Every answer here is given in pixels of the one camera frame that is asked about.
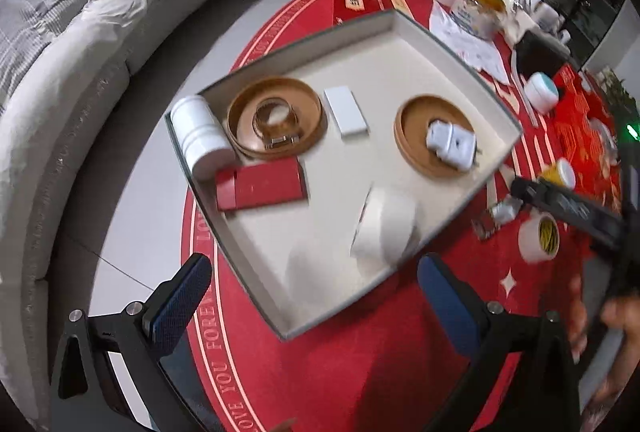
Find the wooden plate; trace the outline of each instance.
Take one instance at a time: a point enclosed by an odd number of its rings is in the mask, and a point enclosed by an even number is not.
[[[465,172],[447,165],[435,152],[427,149],[427,127],[435,120],[474,130],[462,111],[444,98],[431,95],[414,97],[400,107],[394,123],[394,137],[400,154],[425,176],[436,179],[460,177]]]
[[[266,149],[254,132],[257,105],[267,98],[289,102],[298,117],[302,136],[299,141],[275,149]],[[243,154],[257,159],[277,159],[305,152],[320,140],[326,129],[322,103],[304,82],[288,77],[270,77],[244,88],[229,105],[226,128],[232,143]]]

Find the screw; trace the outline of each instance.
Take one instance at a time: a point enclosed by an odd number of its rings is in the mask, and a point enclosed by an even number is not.
[[[559,322],[560,314],[558,313],[558,311],[547,311],[546,319],[549,320],[549,322]]]
[[[142,311],[142,302],[131,302],[127,306],[127,315],[137,315]]]
[[[498,301],[492,300],[491,302],[487,302],[486,308],[489,310],[489,313],[494,315],[499,315],[504,311],[504,307]]]
[[[71,311],[71,313],[69,313],[69,320],[71,320],[71,322],[78,322],[78,320],[81,319],[81,317],[82,317],[81,309],[74,309],[73,311]]]

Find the tray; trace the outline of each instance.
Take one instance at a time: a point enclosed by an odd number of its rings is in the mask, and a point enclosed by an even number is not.
[[[522,128],[475,71],[396,10],[303,38],[236,70],[200,95],[223,121],[243,87],[278,75],[304,81],[324,103],[325,88],[348,85],[369,125],[367,136],[342,139],[330,119],[320,142],[299,156],[308,201],[219,213],[214,186],[191,177],[171,120],[165,120],[194,197],[229,265],[271,328],[281,338],[292,338],[337,314],[423,249],[504,162]],[[452,102],[473,126],[482,154],[468,174],[430,179],[402,157],[394,119],[409,98],[420,94]],[[367,271],[350,257],[350,246],[372,184],[411,194],[421,213],[412,249],[395,264]]]

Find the glass jar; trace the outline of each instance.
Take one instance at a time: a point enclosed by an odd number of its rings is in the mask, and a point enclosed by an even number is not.
[[[466,32],[492,40],[499,26],[498,13],[504,11],[502,0],[455,0],[451,17]]]

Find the white star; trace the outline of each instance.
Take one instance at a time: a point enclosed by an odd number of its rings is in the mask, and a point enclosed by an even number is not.
[[[500,281],[500,284],[502,284],[502,287],[507,292],[507,297],[509,297],[509,293],[511,292],[513,287],[517,284],[516,280],[513,278],[513,275],[511,274],[511,268],[509,268],[509,272],[507,273],[507,276]]]

